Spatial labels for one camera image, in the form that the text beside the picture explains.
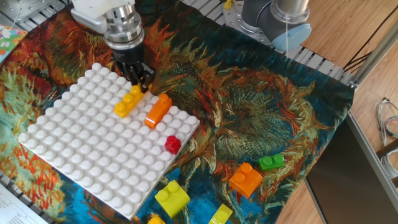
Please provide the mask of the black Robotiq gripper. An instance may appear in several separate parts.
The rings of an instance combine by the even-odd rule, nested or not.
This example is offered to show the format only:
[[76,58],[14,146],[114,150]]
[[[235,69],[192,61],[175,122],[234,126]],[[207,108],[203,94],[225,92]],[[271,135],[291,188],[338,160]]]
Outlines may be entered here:
[[113,57],[116,67],[131,85],[139,85],[141,92],[146,93],[154,81],[156,71],[143,62],[144,44],[140,43],[127,50],[113,49]]

